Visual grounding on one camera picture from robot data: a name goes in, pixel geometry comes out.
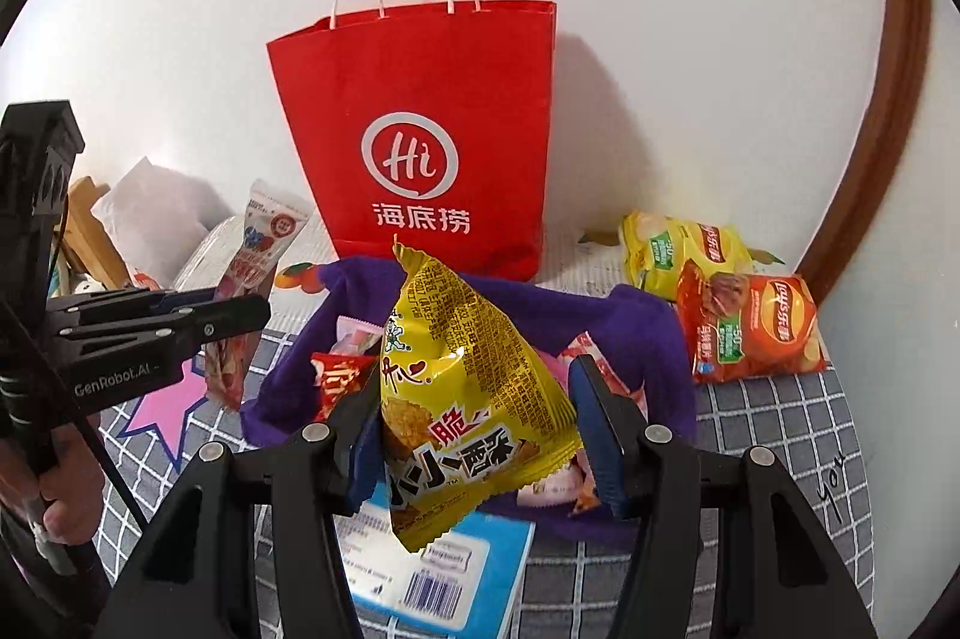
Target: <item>yellow chip bag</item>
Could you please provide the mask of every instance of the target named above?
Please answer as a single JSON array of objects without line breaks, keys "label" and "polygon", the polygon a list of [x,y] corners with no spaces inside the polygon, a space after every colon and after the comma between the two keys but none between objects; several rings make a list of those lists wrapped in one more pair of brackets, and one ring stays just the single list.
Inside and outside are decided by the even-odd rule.
[{"label": "yellow chip bag", "polygon": [[392,525],[417,551],[582,444],[572,404],[507,316],[424,252],[394,254],[407,280],[384,327],[380,410]]},{"label": "yellow chip bag", "polygon": [[669,301],[677,299],[680,271],[693,260],[709,279],[714,273],[751,273],[752,260],[736,230],[633,212],[621,225],[626,271],[634,286]]}]

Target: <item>human hand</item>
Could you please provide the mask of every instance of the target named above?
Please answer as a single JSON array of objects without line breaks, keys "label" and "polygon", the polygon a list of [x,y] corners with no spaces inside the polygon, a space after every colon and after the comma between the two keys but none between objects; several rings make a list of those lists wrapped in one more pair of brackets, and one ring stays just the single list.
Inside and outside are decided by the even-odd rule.
[{"label": "human hand", "polygon": [[[99,422],[91,419],[96,427]],[[0,441],[0,500],[21,518],[30,500],[51,505],[43,514],[50,541],[78,545],[97,532],[104,511],[104,473],[72,425],[53,431],[59,464],[37,479],[11,441]]]}]

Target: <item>lay's logo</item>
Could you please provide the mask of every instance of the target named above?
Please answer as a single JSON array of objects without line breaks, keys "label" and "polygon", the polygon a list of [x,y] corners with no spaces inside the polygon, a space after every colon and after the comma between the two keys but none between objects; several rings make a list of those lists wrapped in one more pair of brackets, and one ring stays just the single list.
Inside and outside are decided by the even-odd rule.
[{"label": "lay's logo", "polygon": [[774,328],[773,334],[777,341],[789,344],[794,340],[793,334],[793,290],[785,281],[771,281],[774,289]]},{"label": "lay's logo", "polygon": [[711,262],[724,262],[723,249],[720,246],[720,231],[709,225],[700,225],[700,234],[704,238],[704,252]]}]

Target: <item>hi logo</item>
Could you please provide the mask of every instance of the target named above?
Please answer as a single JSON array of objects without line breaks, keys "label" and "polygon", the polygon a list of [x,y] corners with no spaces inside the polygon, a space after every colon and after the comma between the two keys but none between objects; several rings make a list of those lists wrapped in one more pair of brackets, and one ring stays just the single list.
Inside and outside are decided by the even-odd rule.
[{"label": "hi logo", "polygon": [[373,120],[363,133],[360,153],[376,183],[413,200],[438,197],[457,178],[453,139],[419,113],[398,110]]}]

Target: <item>pink star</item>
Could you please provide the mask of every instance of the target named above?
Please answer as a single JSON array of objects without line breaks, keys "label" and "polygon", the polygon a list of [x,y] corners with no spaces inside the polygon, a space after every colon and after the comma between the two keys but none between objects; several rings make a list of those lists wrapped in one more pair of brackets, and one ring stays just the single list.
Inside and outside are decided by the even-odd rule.
[{"label": "pink star", "polygon": [[143,396],[133,409],[130,421],[119,433],[119,436],[126,437],[155,431],[178,474],[184,458],[187,415],[206,400],[206,380],[202,374],[194,372],[192,359],[184,361],[181,368],[184,378],[169,388]]}]

